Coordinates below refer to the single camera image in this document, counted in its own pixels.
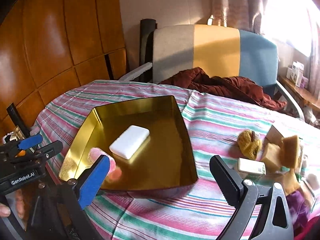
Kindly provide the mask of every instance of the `screw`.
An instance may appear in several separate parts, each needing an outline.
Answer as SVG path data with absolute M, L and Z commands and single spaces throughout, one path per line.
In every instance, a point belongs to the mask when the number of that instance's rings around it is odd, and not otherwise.
M 69 179 L 68 180 L 68 184 L 69 185 L 74 185 L 74 184 L 76 184 L 77 183 L 77 180 L 76 179 Z
M 282 189 L 282 186 L 280 183 L 276 182 L 275 184 L 273 184 L 273 186 L 275 186 L 276 189 Z
M 248 186 L 252 186 L 252 184 L 253 184 L 252 180 L 250 180 L 250 179 L 245 179 L 243 182 L 244 182 L 244 184 L 246 184 Z
M 45 187 L 45 183 L 43 182 L 39 183 L 38 188 L 44 188 L 44 187 Z

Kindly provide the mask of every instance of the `yellow plush toy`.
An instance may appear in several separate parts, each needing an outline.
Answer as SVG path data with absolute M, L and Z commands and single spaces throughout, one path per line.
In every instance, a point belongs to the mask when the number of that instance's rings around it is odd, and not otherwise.
M 262 141 L 254 131 L 244 130 L 238 136 L 238 145 L 242 154 L 250 160 L 256 160 L 258 152 L 262 148 Z

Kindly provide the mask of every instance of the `human hand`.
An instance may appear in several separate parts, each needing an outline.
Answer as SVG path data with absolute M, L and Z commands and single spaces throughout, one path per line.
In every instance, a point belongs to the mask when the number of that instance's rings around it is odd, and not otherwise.
M 18 189 L 15 192 L 15 199 L 16 199 L 16 209 L 18 212 L 18 217 L 22 219 L 24 216 L 24 202 L 23 202 L 21 189 Z M 10 208 L 0 203 L 0 217 L 8 217 L 10 216 L 10 214 L 11 214 Z

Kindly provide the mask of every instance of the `blue gripper pad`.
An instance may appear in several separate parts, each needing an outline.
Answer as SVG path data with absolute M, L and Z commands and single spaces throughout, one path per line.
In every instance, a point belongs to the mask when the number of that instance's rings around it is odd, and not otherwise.
M 41 134 L 36 134 L 34 136 L 31 136 L 29 138 L 26 138 L 24 140 L 22 140 L 19 144 L 18 144 L 18 149 L 19 150 L 26 150 L 29 149 L 33 146 L 38 145 L 39 143 L 42 143 L 42 135 Z
M 109 169 L 110 160 L 105 155 L 101 155 L 90 168 L 91 173 L 79 189 L 78 202 L 82 209 L 91 205 Z

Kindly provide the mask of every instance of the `chair armrest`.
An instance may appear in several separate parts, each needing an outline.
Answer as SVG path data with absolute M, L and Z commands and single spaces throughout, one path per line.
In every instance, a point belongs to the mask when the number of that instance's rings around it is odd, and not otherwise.
M 292 108 L 298 112 L 299 118 L 304 121 L 304 114 L 298 103 L 293 99 L 293 97 L 290 95 L 290 93 L 284 88 L 283 85 L 279 83 L 279 81 L 276 81 L 276 88 L 281 92 L 281 94 L 284 96 L 284 98 L 291 103 Z
M 130 71 L 129 73 L 125 74 L 121 78 L 119 78 L 120 81 L 131 81 L 140 76 L 143 72 L 147 71 L 148 69 L 152 68 L 152 63 L 148 62 L 140 67 L 137 67 L 136 69 Z

